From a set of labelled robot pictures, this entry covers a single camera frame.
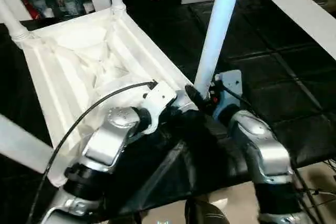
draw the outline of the light blue tube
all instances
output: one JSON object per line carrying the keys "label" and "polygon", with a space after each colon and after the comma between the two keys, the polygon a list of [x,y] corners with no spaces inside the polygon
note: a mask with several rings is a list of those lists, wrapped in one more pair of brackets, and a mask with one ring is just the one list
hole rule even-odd
{"label": "light blue tube", "polygon": [[207,97],[235,4],[236,0],[215,0],[195,80],[203,98]]}

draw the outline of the black fabric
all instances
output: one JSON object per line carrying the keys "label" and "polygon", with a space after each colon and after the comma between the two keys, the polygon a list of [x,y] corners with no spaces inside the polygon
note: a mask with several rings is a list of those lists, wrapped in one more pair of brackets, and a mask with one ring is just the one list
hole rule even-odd
{"label": "black fabric", "polygon": [[297,191],[293,183],[255,184],[261,214],[287,215],[301,212]]}
{"label": "black fabric", "polygon": [[[129,14],[193,81],[211,9],[211,2],[153,5],[132,8]],[[56,21],[25,25],[36,29]],[[4,26],[0,26],[0,57],[0,113],[50,144],[24,55]],[[243,73],[244,96],[271,124],[294,163],[305,166],[335,156],[334,60],[270,0],[238,0],[216,71],[237,68]],[[189,117],[190,123],[181,122],[184,135],[177,128],[179,135],[172,138],[162,129],[125,150],[111,177],[107,216],[249,180],[243,156],[224,127],[209,118],[203,122]],[[3,156],[0,161],[0,220],[24,223],[40,175]],[[53,192],[48,186],[42,208]]]}

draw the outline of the black tablecloth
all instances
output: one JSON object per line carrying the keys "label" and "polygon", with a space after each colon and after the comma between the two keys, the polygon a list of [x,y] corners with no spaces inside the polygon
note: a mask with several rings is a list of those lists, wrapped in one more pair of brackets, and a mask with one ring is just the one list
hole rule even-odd
{"label": "black tablecloth", "polygon": [[[206,2],[153,5],[128,13],[193,81],[211,9]],[[25,25],[35,29],[54,22]],[[50,143],[24,55],[3,26],[0,52],[0,113]],[[245,97],[272,125],[298,166],[335,155],[336,62],[270,0],[238,0],[216,71],[230,69],[242,71]],[[145,210],[248,181],[246,164],[225,129],[211,120],[206,125],[216,138],[188,131],[185,138],[165,141],[153,135],[127,148],[111,178],[109,214]],[[40,176],[8,158],[0,161],[0,219],[23,222]],[[48,185],[40,211],[53,192]]]}

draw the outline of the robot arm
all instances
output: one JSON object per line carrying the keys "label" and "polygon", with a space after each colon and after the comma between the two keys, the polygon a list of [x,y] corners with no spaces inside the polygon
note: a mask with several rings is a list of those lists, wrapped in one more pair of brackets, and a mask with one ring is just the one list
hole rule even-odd
{"label": "robot arm", "polygon": [[150,134],[161,112],[176,98],[165,82],[149,92],[139,108],[112,108],[87,140],[81,156],[69,166],[67,182],[59,188],[42,224],[87,223],[101,206],[104,184],[113,173],[131,137]]}
{"label": "robot arm", "polygon": [[[230,87],[230,93],[224,89]],[[241,149],[255,186],[262,224],[308,224],[301,211],[294,184],[290,156],[270,127],[247,110],[240,109],[237,94],[242,94],[239,70],[215,76],[209,101],[204,101],[191,86],[186,91],[195,104],[228,128],[228,134]]]}
{"label": "robot arm", "polygon": [[288,151],[269,126],[252,113],[232,106],[222,114],[228,111],[231,119],[223,122],[244,153],[259,202],[259,222],[310,223],[297,200]]}

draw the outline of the black cable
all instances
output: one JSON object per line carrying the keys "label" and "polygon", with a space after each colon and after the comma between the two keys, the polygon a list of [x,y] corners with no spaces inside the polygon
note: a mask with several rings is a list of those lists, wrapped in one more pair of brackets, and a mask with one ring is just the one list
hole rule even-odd
{"label": "black cable", "polygon": [[249,106],[250,108],[252,107],[252,104],[249,103],[249,101],[245,100],[244,98],[242,98],[241,96],[239,96],[238,94],[236,94],[235,92],[233,92],[231,89],[227,88],[226,86],[222,86],[222,88],[224,89],[224,91],[228,92],[230,95],[232,95],[234,98],[236,98],[237,100],[239,100],[240,102],[243,102],[244,104],[246,104],[247,106]]}
{"label": "black cable", "polygon": [[330,169],[332,169],[336,173],[336,167],[331,163],[330,159],[327,161],[323,161]]}
{"label": "black cable", "polygon": [[299,181],[300,181],[302,187],[303,187],[304,190],[306,191],[307,196],[308,196],[308,199],[309,199],[309,201],[311,202],[312,207],[314,208],[314,210],[315,210],[315,212],[316,212],[316,216],[317,216],[317,218],[319,219],[320,224],[326,224],[324,218],[322,217],[321,211],[320,211],[320,209],[317,207],[317,204],[316,204],[316,202],[315,202],[315,200],[314,200],[314,198],[313,198],[313,195],[311,194],[311,192],[310,192],[310,190],[309,190],[309,188],[308,188],[308,186],[307,186],[305,180],[302,178],[300,172],[298,171],[298,169],[297,169],[296,167],[294,167],[293,170],[294,170],[294,172],[295,172],[295,175],[296,175],[297,178],[299,179]]}
{"label": "black cable", "polygon": [[300,205],[303,207],[304,211],[308,215],[309,219],[313,222],[313,224],[319,224],[315,216],[310,212],[310,209],[305,203],[305,201],[301,197],[298,197],[298,200],[300,202]]}
{"label": "black cable", "polygon": [[[239,101],[245,103],[246,105],[248,105],[255,113],[256,116],[258,116],[259,118],[261,118],[265,123],[267,123],[267,121],[263,118],[263,117],[260,117],[260,115],[254,110],[253,106],[251,105],[251,103],[249,103],[248,101],[246,101],[245,99],[243,99],[242,97],[240,97],[238,94],[236,94],[235,92],[233,92],[232,90],[230,90],[229,88],[227,88],[226,86],[222,86],[222,88],[228,92],[230,95],[232,95],[234,98],[238,99]],[[301,174],[299,173],[299,171],[297,170],[297,168],[293,168],[296,176],[299,178],[304,190],[307,192],[307,196],[309,198],[309,201],[311,202],[315,212],[316,212],[316,215],[318,217],[318,219],[320,220],[320,224],[326,224],[325,223],[325,220],[324,218],[322,217],[322,214],[321,214],[321,211],[319,210],[319,208],[317,207],[317,204],[305,182],[305,180],[302,178]],[[301,205],[303,206],[303,208],[305,209],[308,217],[315,223],[315,224],[318,224],[318,222],[316,221],[316,219],[313,217],[313,215],[311,214],[311,212],[309,211],[309,208],[307,207],[307,205],[305,204],[305,202],[300,198],[298,197],[299,201],[301,202]]]}
{"label": "black cable", "polygon": [[63,138],[61,139],[61,141],[59,142],[59,144],[55,148],[54,152],[52,153],[52,156],[51,156],[51,158],[50,158],[50,160],[49,160],[49,162],[46,166],[46,169],[43,173],[42,180],[41,180],[41,182],[40,182],[40,184],[37,188],[36,195],[34,197],[34,201],[33,201],[32,207],[30,208],[29,216],[28,216],[28,219],[27,219],[27,222],[26,222],[27,224],[31,224],[31,222],[32,222],[34,211],[35,211],[35,208],[36,208],[36,205],[37,205],[37,202],[38,202],[39,195],[42,191],[43,185],[44,185],[44,183],[47,179],[47,175],[50,171],[50,168],[51,168],[59,150],[61,149],[61,147],[65,143],[68,136],[72,133],[72,131],[76,128],[76,126],[83,120],[83,118],[87,114],[89,114],[94,108],[96,108],[98,105],[100,105],[102,102],[104,102],[105,100],[109,99],[110,97],[112,97],[114,95],[117,95],[117,94],[119,94],[123,91],[129,90],[129,89],[133,89],[133,88],[137,88],[137,87],[141,87],[141,86],[149,86],[150,88],[152,88],[153,85],[155,85],[155,84],[156,84],[155,82],[142,82],[142,83],[129,85],[127,87],[121,88],[121,89],[119,89],[117,91],[114,91],[112,93],[109,93],[109,94],[105,95],[103,98],[99,99],[93,105],[91,105],[91,107],[89,107],[80,117],[78,117],[78,119],[73,123],[73,125],[70,127],[68,132],[63,136]]}

